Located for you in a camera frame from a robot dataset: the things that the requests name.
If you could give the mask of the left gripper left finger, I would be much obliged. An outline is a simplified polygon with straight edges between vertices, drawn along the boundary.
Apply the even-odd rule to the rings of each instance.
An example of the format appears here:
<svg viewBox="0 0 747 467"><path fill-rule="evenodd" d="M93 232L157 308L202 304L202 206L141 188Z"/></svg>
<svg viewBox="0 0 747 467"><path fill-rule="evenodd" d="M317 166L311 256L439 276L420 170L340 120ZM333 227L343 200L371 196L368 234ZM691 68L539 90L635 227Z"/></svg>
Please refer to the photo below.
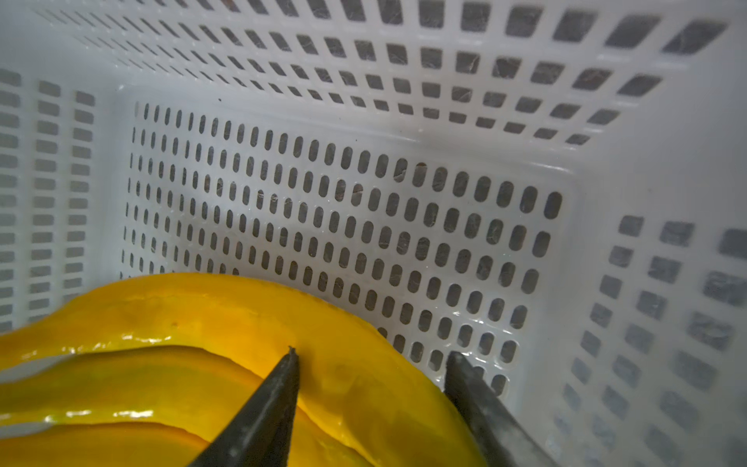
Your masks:
<svg viewBox="0 0 747 467"><path fill-rule="evenodd" d="M286 466L299 389L299 356L290 348L228 426L189 466Z"/></svg>

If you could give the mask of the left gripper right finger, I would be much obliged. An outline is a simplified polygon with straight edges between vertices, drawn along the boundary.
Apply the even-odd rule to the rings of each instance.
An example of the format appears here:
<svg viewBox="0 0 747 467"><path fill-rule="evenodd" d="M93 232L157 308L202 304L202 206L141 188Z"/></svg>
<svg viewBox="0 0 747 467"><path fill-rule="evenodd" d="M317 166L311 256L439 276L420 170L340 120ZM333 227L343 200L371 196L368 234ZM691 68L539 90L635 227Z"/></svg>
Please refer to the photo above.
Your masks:
<svg viewBox="0 0 747 467"><path fill-rule="evenodd" d="M457 351L447 358L445 396L468 425L489 466L556 465Z"/></svg>

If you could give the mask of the orange yellow banana bunch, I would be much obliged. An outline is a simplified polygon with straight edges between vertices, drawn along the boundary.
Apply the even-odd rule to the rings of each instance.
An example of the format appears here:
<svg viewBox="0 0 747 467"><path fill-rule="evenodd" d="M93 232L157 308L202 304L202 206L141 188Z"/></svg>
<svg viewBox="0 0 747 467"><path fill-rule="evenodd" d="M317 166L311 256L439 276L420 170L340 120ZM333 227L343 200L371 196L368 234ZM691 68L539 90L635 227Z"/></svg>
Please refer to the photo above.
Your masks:
<svg viewBox="0 0 747 467"><path fill-rule="evenodd" d="M131 278L1 338L1 366L54 365L1 387L1 422L155 422L214 441L295 351L293 466L482 466L457 409L359 317L280 284Z"/></svg>

